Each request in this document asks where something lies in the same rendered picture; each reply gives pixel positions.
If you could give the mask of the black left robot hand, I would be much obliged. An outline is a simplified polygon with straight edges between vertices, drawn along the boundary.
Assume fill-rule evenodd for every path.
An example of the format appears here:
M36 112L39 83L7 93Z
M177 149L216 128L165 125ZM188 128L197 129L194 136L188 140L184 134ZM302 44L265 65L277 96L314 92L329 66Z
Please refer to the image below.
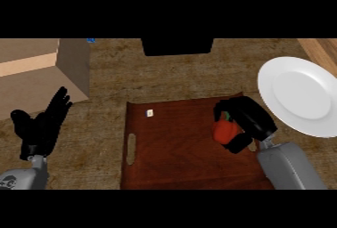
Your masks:
M36 118L24 110L11 112L15 133L23 140L20 158L29 160L35 155L48 157L55 149L61 126L73 102L63 86L51 100L49 106Z

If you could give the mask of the red bell pepper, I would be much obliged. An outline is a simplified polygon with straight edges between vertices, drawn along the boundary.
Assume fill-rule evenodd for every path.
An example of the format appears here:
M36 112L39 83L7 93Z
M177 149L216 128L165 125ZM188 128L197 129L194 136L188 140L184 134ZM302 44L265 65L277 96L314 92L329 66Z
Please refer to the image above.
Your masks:
M221 119L214 123L212 138L219 144L228 144L239 135L240 127L225 111Z

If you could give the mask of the black appliance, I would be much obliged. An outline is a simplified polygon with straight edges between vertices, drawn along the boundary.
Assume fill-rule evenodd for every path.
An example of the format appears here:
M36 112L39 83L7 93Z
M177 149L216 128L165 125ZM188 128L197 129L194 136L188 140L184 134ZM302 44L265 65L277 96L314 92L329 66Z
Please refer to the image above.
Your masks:
M147 56L187 55L212 51L212 38L143 38Z

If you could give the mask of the tan cardboard box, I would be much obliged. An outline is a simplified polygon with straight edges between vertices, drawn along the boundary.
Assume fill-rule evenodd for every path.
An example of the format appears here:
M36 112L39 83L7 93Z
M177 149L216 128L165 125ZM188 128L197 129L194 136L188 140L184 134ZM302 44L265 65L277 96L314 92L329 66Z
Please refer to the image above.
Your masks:
M73 102L91 98L91 44L85 38L0 38L0 120L42 111L64 86Z

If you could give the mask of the white round plate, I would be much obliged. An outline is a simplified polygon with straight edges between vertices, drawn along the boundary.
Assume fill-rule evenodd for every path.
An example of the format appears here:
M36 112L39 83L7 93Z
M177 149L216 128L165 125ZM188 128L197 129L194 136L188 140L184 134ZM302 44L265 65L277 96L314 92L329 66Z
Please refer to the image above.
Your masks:
M337 77L313 61L277 57L259 69L259 94L277 118L296 131L337 137Z

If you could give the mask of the brown wooden tray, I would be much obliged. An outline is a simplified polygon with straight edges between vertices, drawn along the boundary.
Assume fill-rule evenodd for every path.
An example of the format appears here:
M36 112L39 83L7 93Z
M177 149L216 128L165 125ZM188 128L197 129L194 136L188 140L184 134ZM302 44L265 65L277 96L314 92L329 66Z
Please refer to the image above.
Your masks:
M221 97L126 105L122 189L271 190L258 153L212 139Z

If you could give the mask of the light wooden board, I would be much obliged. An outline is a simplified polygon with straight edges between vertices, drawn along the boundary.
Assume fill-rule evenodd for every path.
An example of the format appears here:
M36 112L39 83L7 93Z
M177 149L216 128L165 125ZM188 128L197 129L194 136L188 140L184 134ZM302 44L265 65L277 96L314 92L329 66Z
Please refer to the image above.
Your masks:
M298 39L310 59L337 77L337 38Z

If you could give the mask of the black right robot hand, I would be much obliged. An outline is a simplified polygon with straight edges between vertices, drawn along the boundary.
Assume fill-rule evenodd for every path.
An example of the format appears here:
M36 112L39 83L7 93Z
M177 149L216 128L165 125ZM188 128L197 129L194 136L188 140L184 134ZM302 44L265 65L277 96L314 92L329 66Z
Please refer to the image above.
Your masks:
M228 112L231 119L240 127L240 132L224 148L237 154L253 142L261 142L276 133L279 127L268 111L248 96L239 96L221 100L214 107L214 123L221 119L224 112Z

